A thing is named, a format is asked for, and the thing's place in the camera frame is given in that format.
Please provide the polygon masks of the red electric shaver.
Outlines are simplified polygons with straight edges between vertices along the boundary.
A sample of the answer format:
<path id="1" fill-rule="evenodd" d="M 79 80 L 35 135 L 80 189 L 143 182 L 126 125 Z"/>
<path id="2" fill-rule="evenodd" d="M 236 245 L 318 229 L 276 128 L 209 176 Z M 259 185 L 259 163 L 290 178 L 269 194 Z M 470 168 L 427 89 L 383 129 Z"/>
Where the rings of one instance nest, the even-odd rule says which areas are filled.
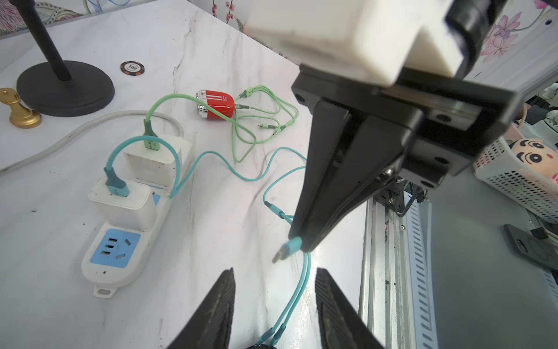
<path id="1" fill-rule="evenodd" d="M 199 90 L 196 93 L 196 98 L 220 112 L 228 119 L 232 119 L 235 115 L 235 101 L 228 93 L 211 90 Z M 203 119 L 220 119 L 216 113 L 209 111 L 206 106 L 202 106 L 200 104 L 198 104 L 198 114 Z"/>

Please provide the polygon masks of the white wall plug adapter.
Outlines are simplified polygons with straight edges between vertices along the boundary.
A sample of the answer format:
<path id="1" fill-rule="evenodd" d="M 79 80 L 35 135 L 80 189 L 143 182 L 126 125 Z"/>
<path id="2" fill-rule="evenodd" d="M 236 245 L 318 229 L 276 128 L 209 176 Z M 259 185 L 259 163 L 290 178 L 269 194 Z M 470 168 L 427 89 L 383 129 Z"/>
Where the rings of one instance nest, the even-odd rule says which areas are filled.
<path id="1" fill-rule="evenodd" d="M 111 225 L 133 231 L 149 231 L 155 225 L 156 211 L 151 188 L 135 181 L 126 181 L 128 196 L 112 194 L 101 177 L 88 194 L 97 209 Z"/>

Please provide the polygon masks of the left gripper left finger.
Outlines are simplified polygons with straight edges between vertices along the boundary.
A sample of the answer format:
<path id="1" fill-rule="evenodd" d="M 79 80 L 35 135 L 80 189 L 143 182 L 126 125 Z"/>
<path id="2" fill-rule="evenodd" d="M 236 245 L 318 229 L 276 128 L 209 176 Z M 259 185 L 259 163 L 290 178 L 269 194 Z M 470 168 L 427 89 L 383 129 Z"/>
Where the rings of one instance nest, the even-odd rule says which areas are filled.
<path id="1" fill-rule="evenodd" d="M 224 270 L 168 348 L 229 348 L 235 303 L 233 269 Z"/>

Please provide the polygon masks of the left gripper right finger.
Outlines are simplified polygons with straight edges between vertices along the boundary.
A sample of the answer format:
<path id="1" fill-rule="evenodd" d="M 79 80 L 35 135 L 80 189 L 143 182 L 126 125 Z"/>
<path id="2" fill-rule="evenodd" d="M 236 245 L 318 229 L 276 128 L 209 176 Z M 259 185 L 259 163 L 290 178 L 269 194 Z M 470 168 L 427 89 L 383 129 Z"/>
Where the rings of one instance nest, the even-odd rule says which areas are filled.
<path id="1" fill-rule="evenodd" d="M 315 295 L 322 348 L 383 349 L 325 268 L 317 269 Z"/>

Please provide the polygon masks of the white usb charger adapter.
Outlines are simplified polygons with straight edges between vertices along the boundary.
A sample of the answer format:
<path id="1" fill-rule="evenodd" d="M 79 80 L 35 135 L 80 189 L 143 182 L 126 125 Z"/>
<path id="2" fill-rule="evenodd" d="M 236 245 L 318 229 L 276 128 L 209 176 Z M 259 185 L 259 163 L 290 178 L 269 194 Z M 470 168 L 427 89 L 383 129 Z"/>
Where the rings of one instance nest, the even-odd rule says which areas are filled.
<path id="1" fill-rule="evenodd" d="M 180 175 L 184 175 L 193 161 L 194 146 L 178 136 L 163 135 L 162 139 L 174 148 L 181 161 Z M 124 158 L 132 171 L 133 178 L 139 183 L 171 190 L 176 179 L 176 162 L 171 151 L 160 145 L 158 151 L 145 148 L 144 142 L 128 145 Z"/>

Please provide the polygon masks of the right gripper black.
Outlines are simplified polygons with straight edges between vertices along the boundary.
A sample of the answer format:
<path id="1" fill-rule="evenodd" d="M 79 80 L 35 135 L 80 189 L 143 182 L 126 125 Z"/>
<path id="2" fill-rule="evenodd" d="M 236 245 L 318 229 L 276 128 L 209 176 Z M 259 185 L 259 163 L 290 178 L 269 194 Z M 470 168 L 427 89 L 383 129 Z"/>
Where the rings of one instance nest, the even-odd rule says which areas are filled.
<path id="1" fill-rule="evenodd" d="M 313 251 L 396 176 L 429 188 L 504 134 L 520 94 L 404 69 L 392 87 L 302 66 L 292 90 L 312 114 L 302 193 L 289 238 Z"/>

